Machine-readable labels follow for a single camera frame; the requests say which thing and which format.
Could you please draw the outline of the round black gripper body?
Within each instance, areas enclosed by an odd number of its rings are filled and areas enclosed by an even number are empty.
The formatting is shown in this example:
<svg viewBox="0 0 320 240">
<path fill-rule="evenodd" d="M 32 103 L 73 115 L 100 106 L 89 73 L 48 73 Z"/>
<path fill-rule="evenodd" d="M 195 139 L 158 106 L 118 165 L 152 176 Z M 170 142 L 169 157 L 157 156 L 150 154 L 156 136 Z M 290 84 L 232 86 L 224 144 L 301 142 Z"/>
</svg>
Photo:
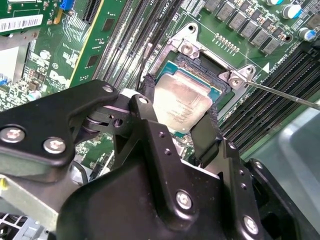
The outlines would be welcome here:
<svg viewBox="0 0 320 240">
<path fill-rule="evenodd" d="M 64 203 L 56 226 L 59 240 L 238 240 L 225 216 L 221 181 L 183 163 L 199 207 L 187 230 L 170 230 L 160 219 L 142 162 L 131 163 L 76 190 Z"/>
</svg>

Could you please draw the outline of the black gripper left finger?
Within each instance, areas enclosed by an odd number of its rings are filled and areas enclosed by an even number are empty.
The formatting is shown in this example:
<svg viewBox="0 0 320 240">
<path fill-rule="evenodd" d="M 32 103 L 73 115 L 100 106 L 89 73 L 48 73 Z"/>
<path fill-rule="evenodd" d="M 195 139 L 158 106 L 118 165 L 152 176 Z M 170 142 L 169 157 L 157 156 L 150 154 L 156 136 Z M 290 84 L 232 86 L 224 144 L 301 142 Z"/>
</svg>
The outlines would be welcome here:
<svg viewBox="0 0 320 240">
<path fill-rule="evenodd" d="M 185 231 L 199 216 L 193 189 L 168 128 L 144 95 L 126 97 L 92 80 L 0 114 L 0 197 L 50 230 L 81 186 L 71 179 L 76 144 L 110 133 L 116 169 L 142 162 L 156 212 L 172 231 Z"/>
</svg>

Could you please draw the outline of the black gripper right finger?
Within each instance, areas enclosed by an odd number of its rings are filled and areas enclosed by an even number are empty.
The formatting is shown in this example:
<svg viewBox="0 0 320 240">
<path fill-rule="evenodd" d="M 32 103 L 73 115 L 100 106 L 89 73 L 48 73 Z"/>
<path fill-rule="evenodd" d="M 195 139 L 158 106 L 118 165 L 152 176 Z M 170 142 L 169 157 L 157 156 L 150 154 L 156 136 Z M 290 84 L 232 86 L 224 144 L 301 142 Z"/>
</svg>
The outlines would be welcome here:
<svg viewBox="0 0 320 240">
<path fill-rule="evenodd" d="M 215 111 L 191 129 L 199 167 L 220 178 L 222 226 L 231 240 L 318 240 L 320 234 L 259 160 L 244 162 Z"/>
</svg>

